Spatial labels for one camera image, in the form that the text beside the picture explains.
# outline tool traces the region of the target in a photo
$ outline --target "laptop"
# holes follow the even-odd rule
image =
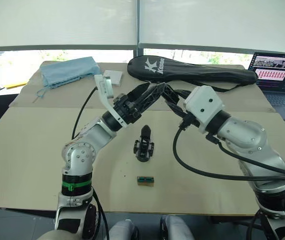
[[[257,85],[285,120],[285,54],[255,52],[248,70],[257,74]]]

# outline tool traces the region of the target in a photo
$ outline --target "folded towel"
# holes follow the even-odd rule
[[[101,74],[99,66],[91,56],[41,66],[40,71],[44,88],[36,95],[41,98],[48,89],[58,88],[90,75]]]

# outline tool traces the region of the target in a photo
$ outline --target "laptop keyboard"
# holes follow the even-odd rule
[[[265,96],[271,105],[285,107],[285,95],[265,94]]]

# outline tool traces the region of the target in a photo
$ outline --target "laptop screen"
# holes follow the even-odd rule
[[[248,70],[257,74],[261,90],[285,94],[285,54],[255,52]]]

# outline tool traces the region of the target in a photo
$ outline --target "white roller blind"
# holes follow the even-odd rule
[[[139,40],[285,53],[285,0],[142,0]]]
[[[136,0],[0,0],[0,47],[136,45]]]

